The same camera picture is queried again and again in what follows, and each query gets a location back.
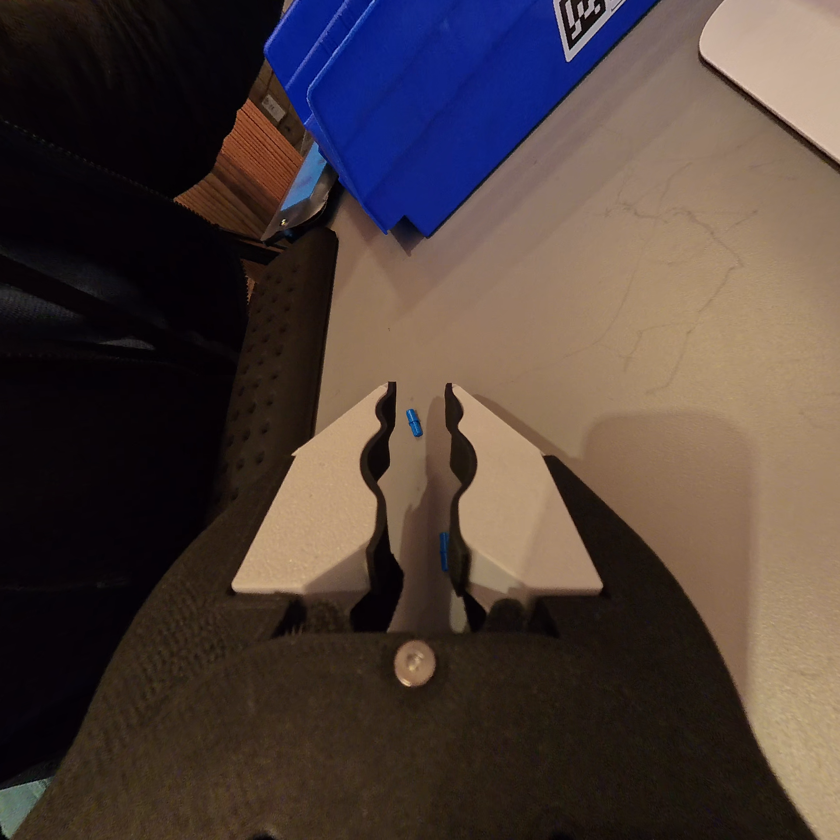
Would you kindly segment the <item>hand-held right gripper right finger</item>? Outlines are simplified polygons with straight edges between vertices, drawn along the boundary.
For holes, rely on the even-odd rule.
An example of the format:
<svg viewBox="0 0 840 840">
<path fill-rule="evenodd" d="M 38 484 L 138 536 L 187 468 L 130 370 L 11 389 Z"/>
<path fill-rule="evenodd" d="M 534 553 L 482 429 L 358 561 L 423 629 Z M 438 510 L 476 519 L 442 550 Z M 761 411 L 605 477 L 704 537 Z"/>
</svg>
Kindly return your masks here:
<svg viewBox="0 0 840 840">
<path fill-rule="evenodd" d="M 485 614 L 554 596 L 596 596 L 603 582 L 543 452 L 464 388 L 447 383 L 448 573 L 455 594 Z"/>
</svg>

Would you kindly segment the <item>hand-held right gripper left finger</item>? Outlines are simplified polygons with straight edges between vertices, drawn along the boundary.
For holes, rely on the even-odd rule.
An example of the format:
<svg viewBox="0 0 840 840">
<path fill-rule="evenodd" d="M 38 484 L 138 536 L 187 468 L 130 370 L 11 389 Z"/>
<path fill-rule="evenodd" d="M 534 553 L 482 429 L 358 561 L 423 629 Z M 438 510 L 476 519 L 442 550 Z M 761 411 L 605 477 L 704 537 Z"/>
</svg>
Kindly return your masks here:
<svg viewBox="0 0 840 840">
<path fill-rule="evenodd" d="M 393 618 L 404 572 L 379 481 L 391 463 L 395 420 L 389 381 L 294 452 L 234 592 L 332 602 L 350 618 Z"/>
</svg>

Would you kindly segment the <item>blue tagged parts bin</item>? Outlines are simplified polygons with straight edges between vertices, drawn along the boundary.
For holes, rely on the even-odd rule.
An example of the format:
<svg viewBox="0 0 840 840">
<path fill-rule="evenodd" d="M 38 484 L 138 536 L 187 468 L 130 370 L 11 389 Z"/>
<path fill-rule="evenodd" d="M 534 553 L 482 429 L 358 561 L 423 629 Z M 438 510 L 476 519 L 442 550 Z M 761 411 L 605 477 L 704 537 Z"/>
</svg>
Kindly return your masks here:
<svg viewBox="0 0 840 840">
<path fill-rule="evenodd" d="M 384 233 L 429 236 L 655 1 L 296 1 L 264 54 Z"/>
</svg>

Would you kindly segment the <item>black perforated board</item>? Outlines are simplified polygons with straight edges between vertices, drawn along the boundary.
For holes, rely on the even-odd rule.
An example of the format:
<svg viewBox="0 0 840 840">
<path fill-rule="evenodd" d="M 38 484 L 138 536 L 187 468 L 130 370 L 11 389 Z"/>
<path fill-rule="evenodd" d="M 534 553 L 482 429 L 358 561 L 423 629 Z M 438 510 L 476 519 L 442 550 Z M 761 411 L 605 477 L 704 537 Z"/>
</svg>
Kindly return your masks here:
<svg viewBox="0 0 840 840">
<path fill-rule="evenodd" d="M 259 480 L 275 486 L 314 435 L 339 240 L 309 230 L 255 282 L 207 521 Z"/>
</svg>

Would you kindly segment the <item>metal clamp plate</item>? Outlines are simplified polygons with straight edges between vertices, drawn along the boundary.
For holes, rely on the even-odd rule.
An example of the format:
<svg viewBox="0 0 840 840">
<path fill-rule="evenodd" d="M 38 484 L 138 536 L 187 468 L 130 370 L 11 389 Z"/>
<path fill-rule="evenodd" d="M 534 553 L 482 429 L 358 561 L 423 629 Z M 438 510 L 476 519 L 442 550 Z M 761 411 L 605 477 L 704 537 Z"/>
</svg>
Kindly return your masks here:
<svg viewBox="0 0 840 840">
<path fill-rule="evenodd" d="M 283 240 L 294 242 L 319 225 L 339 183 L 337 172 L 314 142 L 289 190 L 271 218 L 261 243 L 277 245 Z"/>
</svg>

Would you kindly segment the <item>wooden slatted panel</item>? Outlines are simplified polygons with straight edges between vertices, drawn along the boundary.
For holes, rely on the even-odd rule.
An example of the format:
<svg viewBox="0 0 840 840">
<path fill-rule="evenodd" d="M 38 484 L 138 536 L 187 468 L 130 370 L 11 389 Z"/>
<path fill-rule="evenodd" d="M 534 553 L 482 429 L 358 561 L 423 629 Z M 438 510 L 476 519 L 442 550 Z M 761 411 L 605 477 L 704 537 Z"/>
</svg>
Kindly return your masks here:
<svg viewBox="0 0 840 840">
<path fill-rule="evenodd" d="M 221 228 L 261 239 L 301 164 L 299 152 L 247 100 L 212 171 L 175 201 Z"/>
</svg>

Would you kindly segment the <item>white wooden book stand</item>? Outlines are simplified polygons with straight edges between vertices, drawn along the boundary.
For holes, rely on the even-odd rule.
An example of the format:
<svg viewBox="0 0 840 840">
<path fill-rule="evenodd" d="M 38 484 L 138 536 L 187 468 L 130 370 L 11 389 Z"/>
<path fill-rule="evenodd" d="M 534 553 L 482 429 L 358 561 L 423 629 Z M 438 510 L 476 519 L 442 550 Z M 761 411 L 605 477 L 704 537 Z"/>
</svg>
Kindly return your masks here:
<svg viewBox="0 0 840 840">
<path fill-rule="evenodd" d="M 724 1 L 700 57 L 839 163 L 839 2 Z"/>
</svg>

